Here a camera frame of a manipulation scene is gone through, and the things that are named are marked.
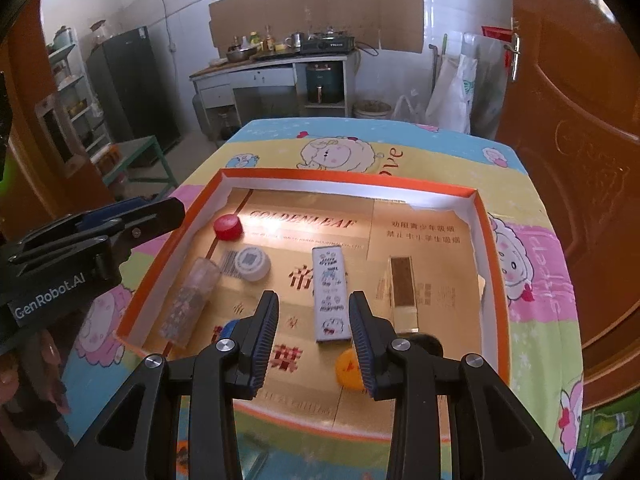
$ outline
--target cartoon tablecloth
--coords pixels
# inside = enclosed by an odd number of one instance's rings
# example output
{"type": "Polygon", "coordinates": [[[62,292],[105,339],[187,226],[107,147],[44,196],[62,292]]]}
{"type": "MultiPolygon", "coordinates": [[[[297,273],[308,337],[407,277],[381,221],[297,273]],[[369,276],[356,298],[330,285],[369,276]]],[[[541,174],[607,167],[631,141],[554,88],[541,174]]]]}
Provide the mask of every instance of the cartoon tablecloth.
{"type": "MultiPolygon", "coordinates": [[[[209,157],[173,196],[188,208],[223,167],[358,171],[479,189],[491,215],[509,303],[510,387],[571,462],[582,411],[574,290],[543,203],[511,148],[395,121],[257,120],[209,157]]],[[[78,335],[63,375],[72,407],[65,419],[75,440],[139,362],[112,332],[165,239],[134,250],[120,267],[122,285],[94,302],[78,335]]],[[[238,433],[259,435],[268,444],[260,480],[385,476],[388,442],[336,439],[241,412],[236,425],[238,433]]],[[[443,477],[450,477],[446,460],[442,468],[443,477]]]]}

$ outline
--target bucket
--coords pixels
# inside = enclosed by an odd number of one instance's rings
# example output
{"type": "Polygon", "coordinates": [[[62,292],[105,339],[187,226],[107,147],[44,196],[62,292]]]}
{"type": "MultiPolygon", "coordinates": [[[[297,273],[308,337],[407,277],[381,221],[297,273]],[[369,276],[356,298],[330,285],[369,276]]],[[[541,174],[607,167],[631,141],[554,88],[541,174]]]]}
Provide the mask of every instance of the bucket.
{"type": "Polygon", "coordinates": [[[353,105],[353,116],[356,119],[388,119],[393,109],[382,101],[357,101],[353,105]]]}

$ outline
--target plastic sack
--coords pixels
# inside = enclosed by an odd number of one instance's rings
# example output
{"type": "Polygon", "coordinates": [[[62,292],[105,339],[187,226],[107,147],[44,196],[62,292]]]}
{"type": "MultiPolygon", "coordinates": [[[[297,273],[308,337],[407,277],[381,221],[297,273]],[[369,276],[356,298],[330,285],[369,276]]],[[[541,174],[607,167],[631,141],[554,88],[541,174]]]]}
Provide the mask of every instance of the plastic sack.
{"type": "Polygon", "coordinates": [[[462,54],[478,60],[471,109],[471,131],[477,137],[494,140],[498,131],[508,79],[506,44],[469,32],[463,36],[462,54]]]}
{"type": "Polygon", "coordinates": [[[409,98],[406,95],[401,95],[396,102],[396,108],[391,114],[391,119],[394,121],[404,121],[405,123],[419,124],[424,119],[424,108],[420,105],[412,107],[409,98]]]}
{"type": "Polygon", "coordinates": [[[464,54],[445,57],[424,115],[424,124],[471,133],[471,108],[478,60],[464,54]]]}

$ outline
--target kitchen counter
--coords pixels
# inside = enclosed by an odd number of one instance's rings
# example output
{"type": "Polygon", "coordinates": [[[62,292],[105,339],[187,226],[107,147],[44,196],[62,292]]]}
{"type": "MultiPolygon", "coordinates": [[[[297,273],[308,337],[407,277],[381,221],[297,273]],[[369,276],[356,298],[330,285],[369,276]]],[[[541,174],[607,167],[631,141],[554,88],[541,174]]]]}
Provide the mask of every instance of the kitchen counter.
{"type": "Polygon", "coordinates": [[[238,117],[240,126],[265,118],[350,117],[355,102],[357,59],[356,51],[326,56],[277,57],[213,66],[195,72],[190,81],[196,99],[204,109],[199,114],[200,127],[215,139],[219,138],[223,124],[232,115],[238,117]],[[308,100],[306,66],[317,62],[342,63],[344,99],[340,102],[308,100]]]}
{"type": "Polygon", "coordinates": [[[293,63],[316,63],[320,61],[346,61],[349,56],[352,56],[353,52],[349,54],[333,54],[329,56],[291,56],[291,57],[277,57],[275,59],[267,59],[263,61],[248,59],[238,63],[225,63],[221,66],[209,66],[202,70],[198,70],[189,76],[191,81],[198,81],[212,74],[227,74],[230,72],[238,72],[239,70],[252,70],[254,68],[266,68],[269,66],[288,65],[293,63]]]}

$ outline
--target refrigerator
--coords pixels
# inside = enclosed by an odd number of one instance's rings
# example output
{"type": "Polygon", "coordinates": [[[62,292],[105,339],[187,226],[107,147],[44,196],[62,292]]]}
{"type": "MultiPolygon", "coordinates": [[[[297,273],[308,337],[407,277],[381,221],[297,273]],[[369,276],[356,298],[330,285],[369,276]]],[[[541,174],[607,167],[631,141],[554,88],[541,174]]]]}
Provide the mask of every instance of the refrigerator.
{"type": "MultiPolygon", "coordinates": [[[[109,38],[92,51],[86,66],[113,142],[156,136],[163,152],[178,142],[146,27],[109,38]]],[[[146,150],[132,166],[149,166],[156,159],[146,150]]]]}

